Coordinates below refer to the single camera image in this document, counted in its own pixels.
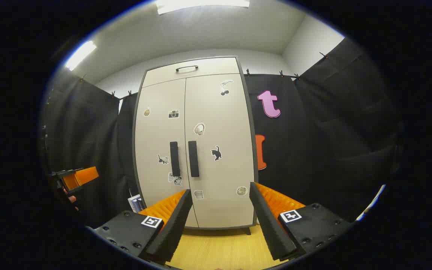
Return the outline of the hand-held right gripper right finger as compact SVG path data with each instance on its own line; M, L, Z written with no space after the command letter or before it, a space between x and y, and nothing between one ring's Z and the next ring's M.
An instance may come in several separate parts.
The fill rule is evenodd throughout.
M250 200L274 260L309 256L353 227L319 203L303 205L256 182L250 184Z

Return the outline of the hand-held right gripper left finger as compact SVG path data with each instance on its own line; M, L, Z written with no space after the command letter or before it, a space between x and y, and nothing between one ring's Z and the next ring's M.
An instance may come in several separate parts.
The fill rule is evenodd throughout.
M123 211L101 226L88 229L131 258L164 264L173 258L192 205L191 191L185 189L139 213Z

